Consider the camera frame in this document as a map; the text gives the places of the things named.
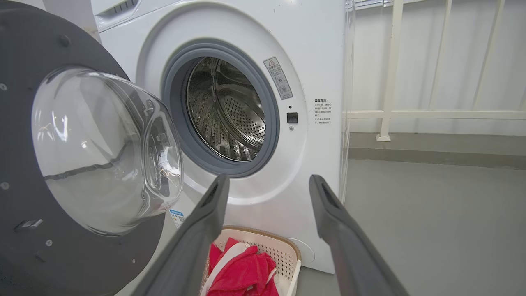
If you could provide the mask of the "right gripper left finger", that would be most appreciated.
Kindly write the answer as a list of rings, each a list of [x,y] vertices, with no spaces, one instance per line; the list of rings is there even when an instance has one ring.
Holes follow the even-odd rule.
[[[221,234],[230,178],[217,176],[166,244],[133,296],[197,296],[210,245]]]

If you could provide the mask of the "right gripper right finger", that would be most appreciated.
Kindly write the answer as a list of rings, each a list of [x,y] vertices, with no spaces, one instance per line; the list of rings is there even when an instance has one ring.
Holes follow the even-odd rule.
[[[330,247],[342,296],[406,296],[408,292],[322,176],[309,179],[317,232]]]

